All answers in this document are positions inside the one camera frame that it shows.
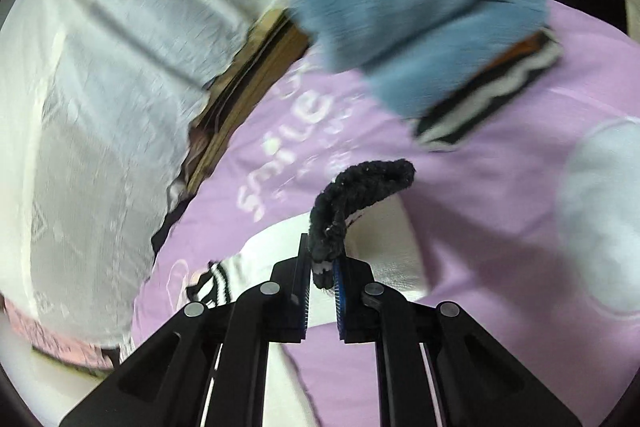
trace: blue cloth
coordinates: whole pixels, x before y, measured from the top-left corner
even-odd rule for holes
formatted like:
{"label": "blue cloth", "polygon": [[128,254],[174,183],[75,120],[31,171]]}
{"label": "blue cloth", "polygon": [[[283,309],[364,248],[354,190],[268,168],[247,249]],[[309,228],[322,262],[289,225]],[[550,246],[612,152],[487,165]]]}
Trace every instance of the blue cloth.
{"label": "blue cloth", "polygon": [[418,118],[544,25],[546,0],[293,0],[324,65],[362,68],[373,93]]}

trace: white sheet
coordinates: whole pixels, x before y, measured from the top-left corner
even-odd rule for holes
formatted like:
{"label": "white sheet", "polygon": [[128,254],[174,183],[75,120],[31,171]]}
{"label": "white sheet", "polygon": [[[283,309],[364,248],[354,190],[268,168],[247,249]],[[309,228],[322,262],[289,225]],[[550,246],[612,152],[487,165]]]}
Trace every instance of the white sheet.
{"label": "white sheet", "polygon": [[288,0],[17,0],[0,30],[0,292],[113,346],[202,86]]}

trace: purple fabric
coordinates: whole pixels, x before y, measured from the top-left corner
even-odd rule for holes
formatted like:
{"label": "purple fabric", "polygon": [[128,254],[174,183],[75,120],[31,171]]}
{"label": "purple fabric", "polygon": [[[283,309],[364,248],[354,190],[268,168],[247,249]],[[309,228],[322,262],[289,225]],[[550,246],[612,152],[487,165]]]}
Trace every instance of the purple fabric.
{"label": "purple fabric", "polygon": [[[560,64],[455,152],[412,143],[357,72],[323,73],[313,55],[293,65],[234,134],[159,253],[136,301],[136,345],[181,306],[207,261],[309,211],[350,164],[405,157],[417,175],[403,200],[433,287],[424,302],[459,302],[585,427],[599,425],[640,366],[640,319],[609,314],[580,288],[559,251],[555,198],[585,133],[640,116],[640,47],[584,13],[554,2],[550,10]],[[323,425],[378,425],[372,346],[344,346],[325,325],[289,352]]]}

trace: clothing pile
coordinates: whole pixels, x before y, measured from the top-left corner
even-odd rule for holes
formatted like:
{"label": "clothing pile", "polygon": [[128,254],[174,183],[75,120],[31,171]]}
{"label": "clothing pile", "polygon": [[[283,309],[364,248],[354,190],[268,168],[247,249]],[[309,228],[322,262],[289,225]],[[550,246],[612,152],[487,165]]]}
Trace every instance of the clothing pile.
{"label": "clothing pile", "polygon": [[294,0],[323,66],[360,68],[431,150],[455,146],[561,54],[546,0]]}
{"label": "clothing pile", "polygon": [[[563,42],[562,59],[450,152],[425,151],[406,122],[367,96],[369,85],[360,72],[328,73],[318,48],[311,48],[238,128],[215,172],[173,227],[136,299],[134,347],[188,303],[190,285],[197,289],[192,298],[206,305],[225,302],[220,267],[228,276],[230,298],[236,299],[246,286],[234,285],[239,277],[232,271],[259,268],[255,279],[246,280],[258,283],[269,273],[267,259],[295,255],[306,221],[298,223],[295,235],[287,235],[290,243],[274,238],[285,237],[287,220],[308,213],[320,191],[348,166],[407,158],[416,174],[401,195],[402,206],[430,289],[420,302],[458,302],[585,427],[601,425],[628,388],[640,357],[640,299],[638,286],[630,284],[635,272],[626,269],[633,266],[626,264],[631,259],[619,255],[622,249],[615,242],[631,239],[635,192],[625,194],[622,212],[610,212],[622,196],[618,189],[633,173],[632,133],[625,131],[618,141],[619,150],[628,152],[624,163],[606,161],[605,136],[595,148],[580,147],[585,154],[569,166],[568,159],[602,124],[625,115],[640,117],[640,48],[582,12],[553,1],[548,7],[548,22]],[[625,123],[623,130],[630,125]],[[607,132],[619,134],[617,127]],[[591,191],[603,176],[610,176],[602,187],[606,193]],[[559,205],[560,194],[566,207]],[[607,219],[601,219],[606,212]],[[558,230],[564,222],[570,228]],[[598,254],[597,264],[580,258],[576,225],[591,227],[589,257]],[[624,227],[625,235],[617,234],[616,227]],[[252,237],[262,232],[264,241],[254,242]],[[566,237],[569,252],[560,237]],[[604,243],[598,237],[606,240],[607,250],[600,249]],[[254,247],[251,256],[249,245]],[[614,247],[611,256],[609,247]],[[626,249],[629,256],[636,250]],[[583,269],[590,270],[587,278],[574,277]],[[620,287],[609,293],[615,301],[601,298],[606,287],[593,284],[598,273],[609,288]],[[398,286],[400,279],[393,277],[390,285]],[[627,292],[624,300],[619,298]],[[619,311],[612,314],[601,303]],[[306,391],[321,425],[378,425],[371,345],[345,346],[335,324],[325,324],[310,328],[302,344],[278,349],[292,359],[295,388]],[[271,387],[286,403],[277,392],[281,388]],[[270,396],[266,415],[273,414],[272,425],[314,425],[285,423],[282,411],[289,409],[269,409]]]}

